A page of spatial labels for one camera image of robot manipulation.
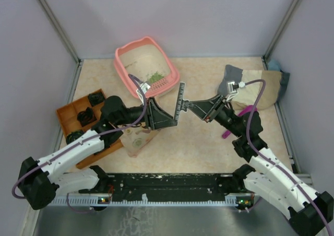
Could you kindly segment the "beige cat litter bag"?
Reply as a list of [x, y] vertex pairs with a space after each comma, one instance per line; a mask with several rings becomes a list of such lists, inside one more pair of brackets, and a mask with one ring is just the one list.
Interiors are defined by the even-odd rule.
[[120, 140], [129, 157], [137, 157], [144, 146], [158, 135], [159, 131], [152, 131], [143, 127], [130, 127], [123, 130]]

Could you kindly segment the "purple plastic scoop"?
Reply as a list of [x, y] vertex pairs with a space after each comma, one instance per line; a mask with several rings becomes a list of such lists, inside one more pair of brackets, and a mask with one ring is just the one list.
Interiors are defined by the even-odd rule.
[[259, 112], [257, 111], [257, 108], [255, 108], [253, 115], [250, 116], [252, 109], [253, 109], [253, 106], [249, 105], [236, 116], [237, 119], [233, 118], [232, 128], [234, 129], [234, 133], [230, 129], [227, 129], [221, 135], [221, 137], [223, 139], [226, 139], [231, 134], [235, 135], [236, 137], [246, 136], [248, 121], [250, 121], [250, 125], [249, 125], [250, 137], [254, 137], [258, 135], [260, 132], [262, 132], [263, 127], [261, 125], [261, 119], [259, 116]]

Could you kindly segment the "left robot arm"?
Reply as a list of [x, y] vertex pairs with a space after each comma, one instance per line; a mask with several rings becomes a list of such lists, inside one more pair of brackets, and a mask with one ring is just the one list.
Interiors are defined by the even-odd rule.
[[79, 138], [50, 155], [38, 160], [29, 157], [22, 162], [12, 195], [25, 199], [32, 209], [40, 210], [59, 195], [82, 190], [105, 191], [108, 176], [99, 166], [76, 173], [67, 173], [67, 170], [107, 149], [127, 128], [140, 123], [151, 131], [176, 126], [180, 110], [176, 106], [174, 115], [170, 115], [153, 97], [144, 98], [142, 105], [131, 108], [118, 96], [108, 97], [99, 121]]

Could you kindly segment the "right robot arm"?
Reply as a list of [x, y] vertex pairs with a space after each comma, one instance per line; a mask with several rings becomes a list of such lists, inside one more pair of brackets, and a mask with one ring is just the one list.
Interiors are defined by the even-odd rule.
[[249, 190], [270, 203], [288, 220], [298, 235], [317, 235], [333, 219], [333, 197], [318, 192], [290, 171], [261, 139], [261, 119], [255, 107], [238, 116], [223, 96], [208, 100], [186, 101], [186, 108], [205, 122], [216, 121], [237, 139], [236, 153], [247, 161], [245, 173], [233, 179], [239, 192]]

